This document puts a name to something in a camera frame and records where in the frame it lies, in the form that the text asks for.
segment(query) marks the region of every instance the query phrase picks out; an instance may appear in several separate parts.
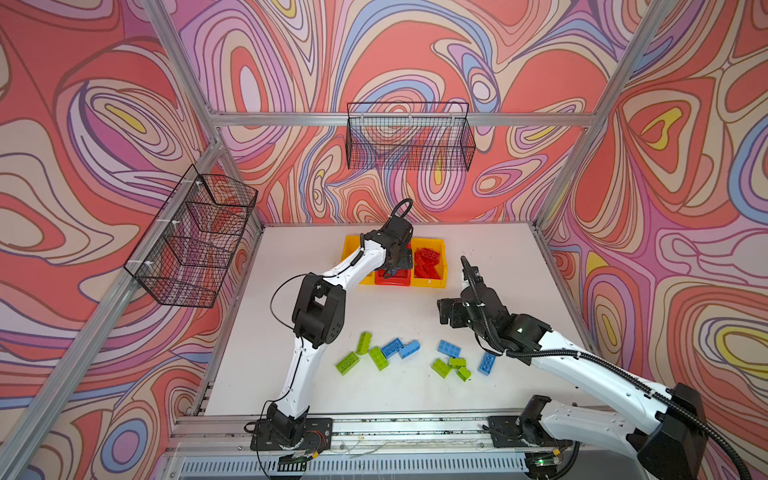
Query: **psychedelic wall pattern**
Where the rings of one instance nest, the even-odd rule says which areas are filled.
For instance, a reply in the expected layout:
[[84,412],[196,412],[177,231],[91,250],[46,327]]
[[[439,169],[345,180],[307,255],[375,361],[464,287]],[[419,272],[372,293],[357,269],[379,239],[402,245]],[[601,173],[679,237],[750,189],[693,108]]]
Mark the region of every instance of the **psychedelic wall pattern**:
[[[686,0],[545,224],[602,354],[701,392],[768,478],[768,7]],[[710,442],[701,478],[737,478]]]
[[33,458],[29,478],[145,480],[189,415],[256,237],[248,227],[213,309],[137,298]]
[[229,127],[224,140],[264,223],[383,222],[403,198],[412,221],[532,220],[579,129],[476,127],[469,172],[350,170],[345,127]]
[[[467,101],[476,112],[589,112],[645,2],[188,2],[172,14],[218,111],[346,111]],[[345,128],[222,131],[266,223],[532,220],[578,136],[477,127],[468,173],[350,172]]]
[[[0,2],[0,439],[206,146],[136,2]],[[136,295],[28,478],[147,477],[252,244],[212,310]]]
[[465,99],[478,112],[591,111],[643,0],[220,0],[173,19],[218,111],[346,111]]

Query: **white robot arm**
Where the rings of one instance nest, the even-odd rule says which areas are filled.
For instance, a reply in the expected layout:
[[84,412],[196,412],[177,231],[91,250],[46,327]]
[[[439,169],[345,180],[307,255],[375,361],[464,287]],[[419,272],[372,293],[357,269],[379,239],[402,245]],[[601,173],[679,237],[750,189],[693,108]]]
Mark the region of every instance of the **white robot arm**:
[[[405,211],[397,215],[405,204]],[[408,245],[413,225],[405,219],[412,206],[413,200],[406,198],[395,206],[383,227],[361,234],[360,247],[339,265],[322,275],[304,276],[291,317],[296,334],[291,367],[280,399],[266,412],[266,434],[280,447],[296,447],[304,437],[311,379],[326,347],[344,326],[346,293],[374,270],[385,270],[386,276],[412,268]]]
[[[396,216],[405,203],[410,205]],[[308,431],[304,423],[311,379],[327,344],[341,332],[346,292],[374,270],[393,273],[411,268],[407,245],[413,227],[403,218],[411,206],[410,199],[398,204],[387,223],[361,235],[360,248],[338,266],[323,275],[304,277],[292,315],[293,360],[282,395],[266,415],[267,432],[281,448],[296,448]],[[709,437],[733,460],[741,480],[751,478],[738,454],[706,424],[696,390],[684,384],[668,389],[633,375],[575,345],[539,319],[510,314],[496,292],[485,286],[478,269],[464,257],[462,265],[466,288],[461,298],[438,300],[440,323],[470,327],[488,342],[492,350],[487,352],[554,373],[615,410],[583,409],[533,396],[517,419],[517,438],[525,444],[542,445],[553,439],[584,442],[637,457],[659,480],[693,480]]]
[[[380,243],[375,240],[363,240],[362,247],[321,277],[328,284],[340,286],[345,292],[349,292],[369,273],[379,269],[385,259],[386,250]],[[305,343],[302,336],[296,337],[291,367],[283,391],[280,392],[282,399],[276,402],[277,409],[282,413],[298,419],[310,407],[310,380],[317,371],[328,343],[322,343],[315,348],[309,342]]]
[[746,480],[750,473],[735,450],[709,427],[700,394],[682,383],[669,389],[593,355],[527,314],[510,314],[476,267],[462,257],[461,298],[438,300],[440,323],[470,327],[496,356],[509,356],[554,373],[615,412],[567,406],[533,396],[518,417],[519,438],[529,445],[560,439],[584,442],[637,457],[659,480],[693,480],[707,437],[728,454]]

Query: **yellow tray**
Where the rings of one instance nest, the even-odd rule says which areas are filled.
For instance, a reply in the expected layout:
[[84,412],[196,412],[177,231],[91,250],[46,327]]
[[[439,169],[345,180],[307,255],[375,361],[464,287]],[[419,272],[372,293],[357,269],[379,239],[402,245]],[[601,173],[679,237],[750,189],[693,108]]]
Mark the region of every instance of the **yellow tray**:
[[416,264],[416,251],[419,248],[431,248],[440,253],[440,262],[435,265],[435,270],[440,275],[440,280],[431,278],[418,278],[411,269],[411,286],[430,286],[432,288],[445,288],[448,280],[448,264],[445,261],[445,242],[439,238],[414,238],[411,239],[411,250],[413,250],[413,264]]
[[[360,247],[359,235],[347,235],[344,239],[344,250],[341,254],[341,260],[344,260]],[[440,280],[431,278],[417,278],[411,269],[411,286],[429,286],[431,288],[445,288],[448,281],[448,264],[445,262],[445,242],[439,238],[414,238],[411,239],[411,250],[414,259],[416,250],[419,248],[431,248],[440,253],[440,262],[435,265],[435,270],[440,275]],[[371,272],[366,278],[362,279],[362,285],[375,285],[373,277],[376,272]]]

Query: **black cable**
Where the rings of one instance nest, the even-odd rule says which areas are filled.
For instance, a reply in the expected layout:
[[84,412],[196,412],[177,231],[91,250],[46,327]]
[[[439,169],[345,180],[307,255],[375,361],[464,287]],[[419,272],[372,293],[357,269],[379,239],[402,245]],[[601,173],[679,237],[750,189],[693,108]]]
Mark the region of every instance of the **black cable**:
[[[352,264],[350,263],[349,265],[345,266],[343,268],[343,270],[338,272],[336,275],[327,275],[327,276],[322,276],[321,275],[320,278],[333,278],[335,276],[341,275],[342,273],[346,272],[346,269],[350,268],[351,266],[352,266]],[[289,281],[291,281],[291,280],[293,280],[295,278],[299,278],[300,276],[307,276],[307,275],[313,275],[313,273],[311,273],[311,272],[309,272],[309,273],[299,273],[298,275],[294,275],[294,276],[290,277],[288,280],[282,282],[280,284],[280,286],[277,287],[277,290],[275,290],[275,293],[272,294],[272,298],[270,299],[270,312],[272,313],[272,316],[275,317],[275,320],[280,322],[280,324],[285,326],[287,329],[293,330],[293,327],[291,325],[288,325],[287,323],[285,323],[281,319],[277,318],[277,315],[275,314],[275,310],[272,308],[272,303],[275,301],[275,296],[277,295],[277,292],[279,292],[280,289],[283,288],[286,285],[286,283],[288,283]]]
[[[396,215],[396,213],[397,213],[397,210],[398,210],[400,207],[402,207],[403,205],[405,205],[406,203],[408,204],[408,208],[406,208],[406,211],[404,211],[404,212],[402,213],[402,215]],[[397,203],[397,205],[395,205],[395,208],[393,208],[393,209],[392,209],[392,213],[390,213],[390,214],[389,214],[389,216],[390,216],[390,217],[400,217],[400,218],[403,218],[403,217],[405,217],[406,215],[408,215],[408,212],[409,212],[409,211],[411,211],[411,209],[412,209],[412,208],[413,208],[413,200],[412,200],[412,199],[410,199],[410,198],[403,198],[402,200],[400,200],[400,201]]]
[[[264,416],[264,409],[266,408],[266,404],[267,403],[269,403],[269,402],[272,402],[272,403],[279,402],[280,400],[286,398],[286,396],[288,396],[288,394],[290,393],[291,389],[293,389],[293,382],[296,381],[296,374],[299,372],[299,365],[301,365],[301,356],[303,354],[304,354],[304,339],[301,339],[301,350],[299,350],[299,361],[296,362],[296,369],[293,370],[293,378],[290,380],[290,386],[288,387],[288,390],[286,390],[286,392],[283,394],[283,396],[281,396],[277,400],[267,400],[266,402],[264,402],[264,405],[261,406],[261,413],[259,414],[259,420],[261,420],[261,418]],[[261,468],[261,471],[264,472],[264,475],[266,475],[266,477],[269,480],[273,480],[272,477],[270,477],[270,474],[266,473],[266,470],[264,469],[264,466],[261,465],[261,458],[259,457],[259,430],[258,430],[258,427],[257,427],[258,426],[257,422],[258,421],[246,423],[245,425],[243,425],[243,430],[245,430],[245,433],[250,433],[250,434],[254,435],[253,443],[256,444],[256,460],[259,462],[259,468]],[[253,425],[253,430],[249,430],[248,429],[249,425]]]
[[467,260],[467,257],[463,255],[462,267],[464,268],[464,277],[466,277],[467,282],[469,282],[469,288],[472,289],[472,295],[475,296],[475,304],[477,305],[478,311],[480,312],[483,328],[485,328],[485,333],[488,335],[488,338],[485,340],[494,350],[504,352],[506,349],[501,345],[501,340],[498,338],[496,329],[491,328],[491,321],[485,315],[485,305],[480,302],[480,296],[478,295],[478,289],[475,285],[475,274],[472,272],[472,266],[469,265],[469,260]]
[[723,452],[725,452],[726,455],[728,455],[728,458],[730,458],[730,461],[733,463],[733,466],[735,466],[736,470],[739,472],[739,479],[752,480],[752,474],[750,474],[750,470],[746,466],[746,463],[744,462],[744,460],[742,460],[742,458],[739,456],[739,453],[730,445],[730,443],[728,443],[728,441],[725,438],[723,438],[723,436],[720,433],[717,432],[717,430],[713,429],[708,424],[699,420],[693,413],[688,411],[688,409],[678,405],[674,401],[661,395],[659,392],[655,392],[651,387],[649,387],[645,383],[642,383],[635,376],[631,375],[629,372],[624,371],[620,367],[615,366],[613,363],[608,362],[606,359],[602,359],[599,356],[592,355],[591,353],[581,352],[578,350],[570,350],[570,349],[550,349],[550,350],[539,350],[537,352],[507,351],[507,356],[510,356],[512,358],[517,358],[517,359],[538,358],[538,357],[544,357],[544,356],[572,356],[577,359],[586,359],[586,360],[589,360],[590,362],[594,362],[600,366],[603,366],[605,369],[612,371],[616,375],[620,376],[622,379],[627,380],[635,388],[639,389],[644,394],[646,394],[646,396],[650,396],[658,400],[659,402],[662,402],[669,409],[672,409],[675,413],[683,417],[683,419],[689,425],[696,427],[702,432],[704,432],[709,438],[714,440],[715,443],[717,443],[720,446],[720,448],[723,450]]
[[571,457],[568,459],[568,461],[565,463],[565,466],[560,470],[559,472],[555,473],[551,477],[547,477],[548,480],[558,480],[560,478],[565,477],[565,475],[573,468],[574,463],[576,463],[576,457],[578,456],[579,448],[581,447],[580,442],[574,442],[574,450],[573,453],[571,453]]
[[288,280],[282,282],[280,284],[280,286],[277,287],[277,290],[275,290],[275,293],[272,294],[272,298],[270,299],[270,312],[272,313],[272,316],[275,317],[275,320],[280,322],[281,325],[285,326],[289,330],[293,330],[293,327],[291,325],[288,325],[287,323],[285,323],[281,319],[277,318],[277,315],[275,315],[275,311],[272,309],[272,303],[275,301],[275,295],[277,295],[277,292],[279,292],[280,289],[283,288],[286,283],[288,283],[289,281],[293,280],[294,278],[299,278],[300,276],[306,276],[306,275],[309,275],[309,274],[308,273],[299,273],[298,275],[294,275],[294,276],[290,277]]
[[483,350],[485,350],[487,353],[490,353],[490,354],[491,354],[491,355],[493,355],[493,356],[502,356],[502,355],[501,355],[501,353],[499,353],[499,352],[494,352],[493,350],[489,350],[489,349],[486,349],[486,348],[485,348],[485,347],[482,345],[482,343],[480,343],[480,337],[478,336],[478,334],[477,334],[477,333],[475,334],[475,341],[477,341],[478,345],[480,345],[480,348],[482,348]]

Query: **black wire basket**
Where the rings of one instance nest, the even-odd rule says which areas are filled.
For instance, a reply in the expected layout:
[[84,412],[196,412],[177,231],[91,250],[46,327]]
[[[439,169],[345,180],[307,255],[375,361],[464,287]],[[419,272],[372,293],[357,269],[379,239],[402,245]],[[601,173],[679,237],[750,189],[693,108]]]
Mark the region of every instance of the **black wire basket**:
[[197,174],[141,265],[126,270],[161,305],[212,308],[257,195],[225,175]]
[[350,170],[469,170],[475,137],[465,102],[350,102]]

